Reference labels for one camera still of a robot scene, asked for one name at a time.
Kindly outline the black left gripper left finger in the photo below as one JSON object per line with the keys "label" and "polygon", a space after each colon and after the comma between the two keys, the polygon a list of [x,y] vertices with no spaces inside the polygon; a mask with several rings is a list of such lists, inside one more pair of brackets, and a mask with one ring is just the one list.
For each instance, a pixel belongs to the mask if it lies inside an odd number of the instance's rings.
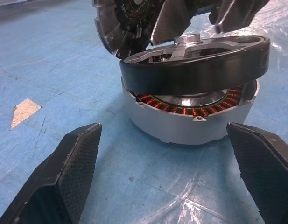
{"label": "black left gripper left finger", "polygon": [[36,167],[0,218],[0,224],[78,224],[91,188],[100,123],[62,138]]}

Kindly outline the grey motor cover circuit board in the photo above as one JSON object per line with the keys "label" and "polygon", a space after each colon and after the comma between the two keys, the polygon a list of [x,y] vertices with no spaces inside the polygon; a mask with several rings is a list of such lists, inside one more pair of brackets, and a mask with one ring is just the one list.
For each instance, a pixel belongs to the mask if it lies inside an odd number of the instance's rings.
{"label": "grey motor cover circuit board", "polygon": [[92,0],[103,46],[119,59],[142,52],[165,0]]}

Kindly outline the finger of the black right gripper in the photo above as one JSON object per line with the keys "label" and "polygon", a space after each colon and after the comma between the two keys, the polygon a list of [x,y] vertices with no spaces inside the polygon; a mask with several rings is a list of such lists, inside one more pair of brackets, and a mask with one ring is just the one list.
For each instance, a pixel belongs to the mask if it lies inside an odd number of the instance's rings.
{"label": "finger of the black right gripper", "polygon": [[153,16],[150,43],[153,46],[172,41],[190,25],[200,0],[160,0]]}
{"label": "finger of the black right gripper", "polygon": [[227,33],[248,27],[263,8],[263,0],[221,0],[211,9],[209,20],[217,33]]}

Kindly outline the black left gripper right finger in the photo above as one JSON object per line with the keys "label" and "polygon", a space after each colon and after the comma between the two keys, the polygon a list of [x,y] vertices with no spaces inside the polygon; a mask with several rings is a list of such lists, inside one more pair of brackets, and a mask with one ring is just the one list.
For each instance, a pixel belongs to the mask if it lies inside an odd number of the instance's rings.
{"label": "black left gripper right finger", "polygon": [[240,176],[265,224],[288,224],[288,144],[269,131],[229,122]]}

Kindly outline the grey motor housing copper stator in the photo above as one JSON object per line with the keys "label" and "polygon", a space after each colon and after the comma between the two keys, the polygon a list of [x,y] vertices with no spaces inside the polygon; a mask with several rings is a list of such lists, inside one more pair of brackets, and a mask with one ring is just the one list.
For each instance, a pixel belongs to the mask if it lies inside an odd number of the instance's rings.
{"label": "grey motor housing copper stator", "polygon": [[123,89],[131,121],[165,143],[202,145],[227,135],[229,122],[243,123],[259,92],[258,80],[192,97],[153,96]]}

